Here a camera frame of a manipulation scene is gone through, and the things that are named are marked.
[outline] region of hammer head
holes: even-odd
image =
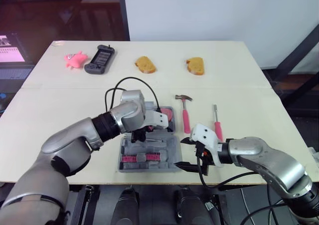
[[[185,99],[187,99],[187,100],[189,100],[189,101],[192,101],[192,100],[193,100],[192,98],[190,98],[189,96],[184,95],[184,94],[181,94],[181,95],[175,95],[175,99],[181,99],[181,100],[185,100]]]

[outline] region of game controller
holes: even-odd
[[[91,62],[84,66],[84,70],[89,74],[103,74],[114,53],[115,50],[110,45],[99,45],[98,52]]]

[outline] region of hammer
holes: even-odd
[[[183,101],[183,122],[184,122],[184,133],[190,134],[190,125],[189,125],[189,118],[188,112],[186,110],[185,100],[192,101],[193,99],[187,95],[175,95],[175,99],[181,99]]]

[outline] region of red object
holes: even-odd
[[[122,162],[123,163],[136,163],[136,156],[123,156]]]
[[[221,142],[224,141],[220,122],[215,122],[215,133]]]
[[[146,161],[160,161],[160,154],[146,154]],[[129,155],[122,157],[123,163],[136,163],[136,155]]]
[[[160,161],[160,155],[159,154],[146,154],[146,160]]]
[[[171,109],[162,108],[160,109],[160,112],[167,115],[168,121],[170,122],[173,118],[173,112]]]
[[[189,117],[186,109],[183,109],[184,133],[190,134]]]

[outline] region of white wall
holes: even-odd
[[[319,0],[125,0],[130,38],[241,40],[274,68],[319,23]]]

